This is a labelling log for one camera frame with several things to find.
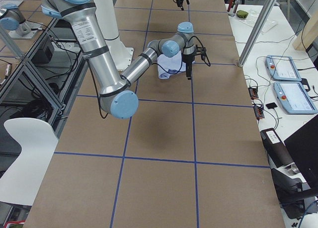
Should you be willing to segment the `black USB hub far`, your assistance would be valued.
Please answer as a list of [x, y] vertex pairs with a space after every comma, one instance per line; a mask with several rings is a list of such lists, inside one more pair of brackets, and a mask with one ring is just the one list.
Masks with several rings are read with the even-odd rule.
[[256, 87], [249, 87], [248, 88], [249, 96], [252, 100], [258, 99], [258, 89]]

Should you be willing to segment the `black labelled box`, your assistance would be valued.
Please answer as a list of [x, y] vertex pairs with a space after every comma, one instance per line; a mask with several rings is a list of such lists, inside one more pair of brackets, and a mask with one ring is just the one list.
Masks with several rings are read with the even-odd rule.
[[273, 160], [276, 167], [293, 163], [284, 143], [273, 128], [260, 131], [263, 146]]

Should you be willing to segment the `aluminium frame post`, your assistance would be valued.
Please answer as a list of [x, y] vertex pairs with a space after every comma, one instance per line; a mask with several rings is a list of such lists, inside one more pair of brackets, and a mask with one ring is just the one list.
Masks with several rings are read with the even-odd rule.
[[256, 23], [251, 31], [251, 34], [244, 46], [244, 49], [240, 55], [240, 58], [238, 60], [238, 66], [243, 67], [249, 54], [251, 53], [253, 46], [261, 33], [261, 30], [265, 24], [265, 22], [268, 19], [268, 16], [277, 0], [266, 0], [264, 3], [264, 6], [262, 7], [260, 14], [256, 20]]

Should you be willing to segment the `upper blue teach pendant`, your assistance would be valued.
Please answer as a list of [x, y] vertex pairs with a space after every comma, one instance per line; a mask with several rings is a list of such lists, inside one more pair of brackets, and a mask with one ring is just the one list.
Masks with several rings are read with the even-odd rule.
[[265, 61], [270, 76], [275, 81], [301, 81], [298, 69], [290, 56], [268, 55]]

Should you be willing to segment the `black laptop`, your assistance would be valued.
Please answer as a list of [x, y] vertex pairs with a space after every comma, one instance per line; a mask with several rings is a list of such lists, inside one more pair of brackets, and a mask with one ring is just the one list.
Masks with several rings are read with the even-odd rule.
[[310, 187], [318, 186], [318, 117], [313, 117], [284, 141], [298, 170]]

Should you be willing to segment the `black USB hub near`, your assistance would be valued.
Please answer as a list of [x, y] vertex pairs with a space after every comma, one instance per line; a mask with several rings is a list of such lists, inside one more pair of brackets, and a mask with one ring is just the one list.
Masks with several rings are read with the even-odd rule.
[[265, 118], [263, 105], [254, 104], [253, 110], [254, 110], [255, 117], [258, 121]]

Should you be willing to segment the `white chair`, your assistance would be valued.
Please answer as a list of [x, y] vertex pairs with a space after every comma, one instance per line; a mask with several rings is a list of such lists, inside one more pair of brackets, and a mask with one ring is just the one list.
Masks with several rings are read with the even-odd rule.
[[0, 179], [0, 200], [32, 206], [59, 139], [40, 119], [15, 118], [4, 122], [21, 153]]

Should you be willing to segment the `blue teach pendant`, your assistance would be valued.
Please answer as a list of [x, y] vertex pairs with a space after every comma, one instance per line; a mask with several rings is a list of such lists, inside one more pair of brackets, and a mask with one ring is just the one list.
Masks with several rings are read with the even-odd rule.
[[276, 81], [273, 84], [278, 101], [287, 114], [311, 115], [318, 110], [299, 81]]
[[275, 81], [301, 81], [298, 69], [290, 56], [268, 55], [265, 61], [270, 76]]

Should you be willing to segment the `lower blue teach pendant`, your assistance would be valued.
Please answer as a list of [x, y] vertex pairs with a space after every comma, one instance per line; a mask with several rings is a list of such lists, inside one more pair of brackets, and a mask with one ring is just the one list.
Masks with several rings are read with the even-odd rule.
[[318, 110], [299, 81], [276, 81], [273, 84], [278, 101], [287, 114], [311, 115]]

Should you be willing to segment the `black usb hub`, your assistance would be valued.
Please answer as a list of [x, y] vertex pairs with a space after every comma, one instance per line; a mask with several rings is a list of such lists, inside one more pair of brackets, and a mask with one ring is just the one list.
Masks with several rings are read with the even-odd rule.
[[258, 121], [265, 118], [263, 105], [254, 104], [253, 110], [254, 110], [255, 117]]
[[249, 87], [248, 88], [249, 96], [252, 100], [258, 99], [258, 89], [256, 87]]

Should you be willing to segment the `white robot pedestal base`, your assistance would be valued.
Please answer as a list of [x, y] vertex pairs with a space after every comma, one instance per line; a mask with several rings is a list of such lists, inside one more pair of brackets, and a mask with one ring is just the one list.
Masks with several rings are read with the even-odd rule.
[[113, 0], [94, 0], [96, 18], [116, 69], [125, 70], [132, 62], [133, 48], [126, 47], [120, 39]]

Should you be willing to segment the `olive green cloth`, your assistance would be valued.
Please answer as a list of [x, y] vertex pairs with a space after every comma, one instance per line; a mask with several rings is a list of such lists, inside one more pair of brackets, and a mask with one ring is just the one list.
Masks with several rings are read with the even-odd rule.
[[236, 16], [240, 19], [246, 19], [248, 17], [248, 12], [244, 10], [238, 10]]

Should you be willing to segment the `light blue striped shirt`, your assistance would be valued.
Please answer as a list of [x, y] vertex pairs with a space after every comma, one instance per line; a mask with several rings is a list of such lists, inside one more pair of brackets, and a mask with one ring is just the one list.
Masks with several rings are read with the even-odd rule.
[[181, 51], [171, 58], [164, 54], [160, 55], [157, 64], [159, 79], [169, 79], [171, 75], [186, 71], [186, 64], [182, 61]]

